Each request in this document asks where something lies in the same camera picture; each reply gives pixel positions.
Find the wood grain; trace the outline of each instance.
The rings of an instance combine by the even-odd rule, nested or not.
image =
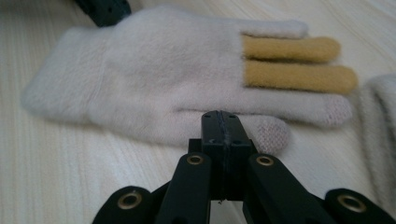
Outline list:
[[[210,16],[305,21],[310,35],[342,44],[335,63],[352,67],[360,85],[396,71],[393,0],[145,0],[141,6],[164,2]],[[71,1],[0,1],[0,223],[90,223],[115,190],[154,190],[168,181],[187,150],[43,120],[21,108],[23,87],[74,25],[92,22]],[[355,105],[356,96],[350,96]],[[292,143],[280,159],[309,191],[323,197],[329,189],[349,188],[375,201],[358,116],[341,129],[290,125]],[[212,223],[245,222],[241,203],[213,207]]]

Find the white fabric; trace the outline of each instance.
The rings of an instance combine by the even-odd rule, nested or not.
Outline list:
[[[337,126],[343,96],[243,86],[241,34],[301,38],[298,21],[212,19],[170,6],[140,11],[115,28],[69,30],[27,87],[23,105],[51,119],[93,122],[147,142],[186,146],[209,110],[238,114],[261,151],[289,140],[275,118]]]
[[[379,204],[396,211],[396,75],[375,77],[361,89],[361,121]]]

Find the glove cuff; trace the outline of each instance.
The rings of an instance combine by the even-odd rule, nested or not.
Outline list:
[[[112,28],[72,28],[25,88],[21,103],[33,114],[87,122],[87,106],[103,74],[103,56]]]
[[[361,90],[363,144],[380,205],[396,216],[396,76],[375,77]]]

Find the brass grommet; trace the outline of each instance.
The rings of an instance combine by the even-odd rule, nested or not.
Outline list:
[[[199,164],[201,164],[201,163],[204,162],[204,158],[202,158],[201,156],[196,156],[196,155],[194,155],[194,156],[189,156],[189,157],[187,158],[187,162],[188,162],[189,164],[191,164],[191,165],[199,165]]]
[[[256,162],[260,165],[271,166],[274,165],[274,160],[267,156],[260,156],[256,159]]]
[[[126,199],[132,198],[131,202],[127,202]],[[136,208],[142,202],[142,195],[134,190],[131,193],[126,193],[119,198],[118,206],[120,209],[132,209]]]
[[[345,208],[353,212],[363,213],[367,210],[366,205],[361,200],[351,195],[341,194],[337,197],[337,201]]]

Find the black object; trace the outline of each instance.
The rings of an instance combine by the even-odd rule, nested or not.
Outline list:
[[[325,200],[310,194],[280,160],[257,153],[236,115],[211,111],[170,182],[152,193],[119,189],[93,224],[209,223],[211,200],[243,201],[247,223],[396,223],[355,191],[334,189]]]
[[[131,14],[126,0],[76,0],[97,26],[111,26]]]

